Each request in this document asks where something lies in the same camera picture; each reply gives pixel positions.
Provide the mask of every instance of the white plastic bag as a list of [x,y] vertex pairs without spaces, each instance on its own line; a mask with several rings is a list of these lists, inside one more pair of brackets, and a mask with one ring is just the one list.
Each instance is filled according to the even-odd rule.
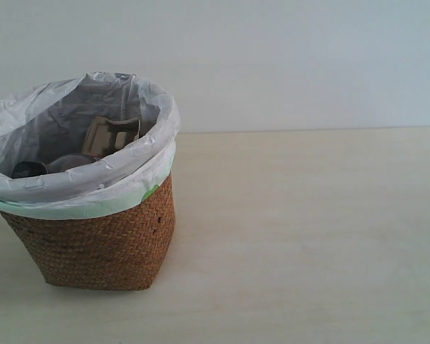
[[[140,120],[142,138],[97,163],[10,179],[20,161],[81,150],[95,116]],[[170,173],[180,117],[175,100],[135,75],[98,72],[0,101],[0,210],[37,219],[88,219],[138,205]]]

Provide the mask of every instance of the trash can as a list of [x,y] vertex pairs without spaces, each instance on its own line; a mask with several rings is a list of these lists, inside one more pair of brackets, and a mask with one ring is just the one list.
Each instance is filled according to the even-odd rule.
[[[48,166],[82,152],[87,140],[94,149],[99,118],[138,122],[137,135],[125,144],[125,133],[123,148],[100,150],[108,154],[93,163],[11,178],[22,161]],[[179,128],[173,97],[135,75],[97,72],[0,101],[0,213],[46,282],[96,290],[152,285],[176,221],[171,166]]]

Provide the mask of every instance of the table surface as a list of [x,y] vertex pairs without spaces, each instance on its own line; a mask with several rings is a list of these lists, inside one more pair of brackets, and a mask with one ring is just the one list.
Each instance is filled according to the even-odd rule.
[[0,218],[0,344],[430,343],[430,128],[181,135],[145,292],[46,285]]

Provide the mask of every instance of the wicker basket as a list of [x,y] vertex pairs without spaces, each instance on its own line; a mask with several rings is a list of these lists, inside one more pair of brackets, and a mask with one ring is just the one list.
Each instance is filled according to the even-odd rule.
[[175,227],[172,181],[117,214],[51,221],[1,213],[51,285],[96,290],[148,289]]

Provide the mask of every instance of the brown woven basket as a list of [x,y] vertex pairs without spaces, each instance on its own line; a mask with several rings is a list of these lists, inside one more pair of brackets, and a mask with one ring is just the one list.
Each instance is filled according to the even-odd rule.
[[148,289],[175,227],[172,180],[144,202],[86,220],[39,220],[1,212],[51,285],[97,290]]

